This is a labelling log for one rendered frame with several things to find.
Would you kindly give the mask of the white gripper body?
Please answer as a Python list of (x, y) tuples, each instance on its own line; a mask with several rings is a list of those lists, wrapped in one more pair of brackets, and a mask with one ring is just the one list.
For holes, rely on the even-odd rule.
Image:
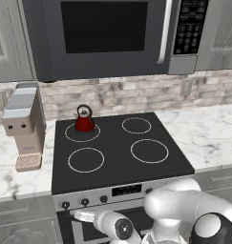
[(82, 222), (91, 222), (93, 223), (95, 221), (95, 213), (94, 212), (88, 212), (88, 211), (82, 211), (82, 210), (74, 210), (73, 216), (75, 219), (80, 220)]

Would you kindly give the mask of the black oven door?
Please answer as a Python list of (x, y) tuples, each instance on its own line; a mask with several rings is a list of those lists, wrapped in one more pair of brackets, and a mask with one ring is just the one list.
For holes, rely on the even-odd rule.
[[(149, 231), (154, 223), (142, 207), (117, 210), (118, 213), (128, 217), (141, 237)], [(57, 214), (63, 244), (109, 244), (108, 235), (98, 231), (92, 223), (75, 220), (70, 211)]]

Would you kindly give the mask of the stainless steel oven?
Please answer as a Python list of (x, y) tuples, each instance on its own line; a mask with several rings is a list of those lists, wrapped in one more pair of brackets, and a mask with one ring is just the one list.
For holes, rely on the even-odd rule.
[[(71, 181), (54, 182), (52, 193), (56, 212), (70, 211), (73, 215), (74, 210), (99, 211), (99, 210), (126, 210), (137, 207), (143, 208), (143, 198), (145, 190), (153, 190), (171, 183), (175, 180), (183, 182), (183, 188), (191, 190), (193, 184), (189, 182), (189, 175), (166, 175), (153, 172), (110, 173), (96, 176), (74, 176)], [(100, 197), (108, 196), (107, 203), (101, 203)], [(89, 204), (85, 207), (81, 205), (82, 198), (88, 198)], [(70, 203), (70, 208), (65, 210), (61, 207), (64, 201)]]

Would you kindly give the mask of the grey drawer front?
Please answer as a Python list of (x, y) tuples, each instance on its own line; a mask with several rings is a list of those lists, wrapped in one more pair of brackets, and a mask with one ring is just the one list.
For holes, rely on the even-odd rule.
[(214, 182), (210, 179), (211, 176), (222, 177), (227, 175), (232, 175), (232, 168), (195, 173), (193, 175), (193, 178), (199, 183), (201, 189), (204, 192), (206, 192), (206, 191), (232, 187), (232, 180)]
[(56, 216), (51, 195), (0, 202), (0, 212), (26, 208), (28, 206), (30, 206), (30, 210), (27, 212), (1, 215), (0, 226)]

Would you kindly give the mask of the grey base cupboard door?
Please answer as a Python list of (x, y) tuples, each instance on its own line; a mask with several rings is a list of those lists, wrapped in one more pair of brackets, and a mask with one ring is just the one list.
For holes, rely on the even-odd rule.
[(51, 218), (0, 227), (0, 244), (61, 244)]
[(228, 202), (232, 203), (232, 188), (208, 191), (208, 193), (215, 195), (217, 197), (223, 198), (223, 199), (227, 200)]

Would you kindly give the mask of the black glass hob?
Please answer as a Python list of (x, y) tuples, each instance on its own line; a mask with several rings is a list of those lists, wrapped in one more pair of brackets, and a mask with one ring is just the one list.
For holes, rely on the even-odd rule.
[(55, 123), (52, 193), (190, 175), (194, 168), (153, 112), (96, 117), (78, 132), (73, 120)]

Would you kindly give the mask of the beige coffee machine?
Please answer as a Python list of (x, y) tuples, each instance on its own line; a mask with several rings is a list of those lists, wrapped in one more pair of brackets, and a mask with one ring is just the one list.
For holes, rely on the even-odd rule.
[(18, 83), (2, 114), (7, 136), (13, 136), (19, 152), (15, 169), (39, 170), (46, 135), (46, 120), (36, 82)]

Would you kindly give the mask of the microwave door with dark window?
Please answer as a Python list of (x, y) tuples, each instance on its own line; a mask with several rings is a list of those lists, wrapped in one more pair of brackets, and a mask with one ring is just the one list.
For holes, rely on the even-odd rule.
[(166, 0), (42, 0), (53, 75), (58, 79), (166, 73), (157, 64)]

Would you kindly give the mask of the grey microwave oven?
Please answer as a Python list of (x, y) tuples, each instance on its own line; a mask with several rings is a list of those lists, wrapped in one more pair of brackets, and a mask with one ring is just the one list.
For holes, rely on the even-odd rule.
[(42, 82), (195, 71), (209, 0), (21, 0)]

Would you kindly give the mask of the grey wall cupboard door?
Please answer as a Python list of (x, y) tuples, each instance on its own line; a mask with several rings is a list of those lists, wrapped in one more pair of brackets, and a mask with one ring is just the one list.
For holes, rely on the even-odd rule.
[(232, 0), (209, 0), (196, 70), (232, 70)]
[(33, 80), (17, 0), (0, 0), (0, 82)]

